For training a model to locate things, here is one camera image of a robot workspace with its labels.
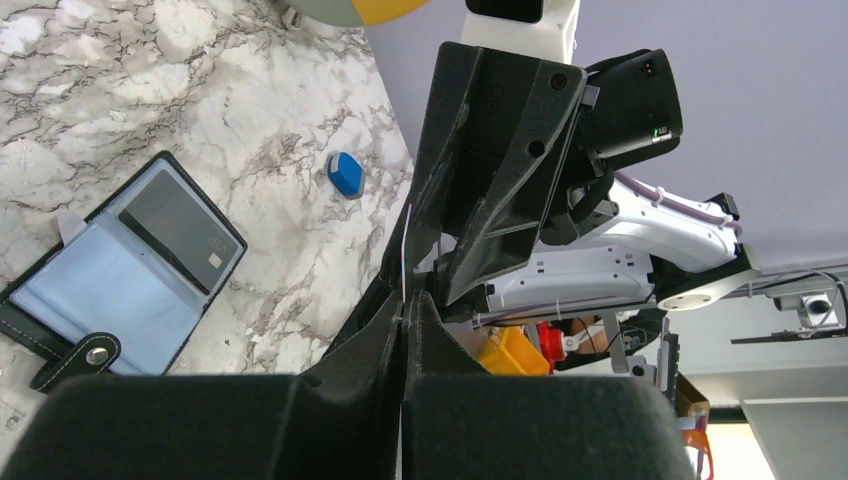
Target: yellow bin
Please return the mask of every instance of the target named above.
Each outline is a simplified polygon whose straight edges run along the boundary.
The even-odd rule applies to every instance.
[[[495,375],[547,375],[550,369],[521,327],[508,327],[489,337],[477,361]]]

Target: marble countertop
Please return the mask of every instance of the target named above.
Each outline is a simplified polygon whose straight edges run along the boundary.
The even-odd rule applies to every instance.
[[[271,0],[0,4],[0,288],[170,150],[249,244],[171,373],[299,372],[379,266],[412,161],[363,31],[282,28]],[[366,170],[348,201],[326,175]],[[0,465],[43,396],[0,336]]]

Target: card holder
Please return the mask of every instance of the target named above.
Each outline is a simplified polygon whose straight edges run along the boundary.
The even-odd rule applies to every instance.
[[[80,373],[167,371],[247,251],[168,152],[85,220],[0,293],[0,331],[47,360],[39,391]]]

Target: small blue block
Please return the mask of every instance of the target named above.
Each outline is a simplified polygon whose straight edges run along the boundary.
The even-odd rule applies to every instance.
[[[330,157],[327,174],[333,185],[348,199],[353,200],[362,196],[365,172],[352,156],[341,152]]]

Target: red object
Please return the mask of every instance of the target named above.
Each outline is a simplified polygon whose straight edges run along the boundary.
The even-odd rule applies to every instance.
[[[554,364],[565,360],[565,350],[562,348],[562,330],[552,328],[548,322],[539,324],[539,346],[542,355],[551,365],[548,373],[554,373]]]

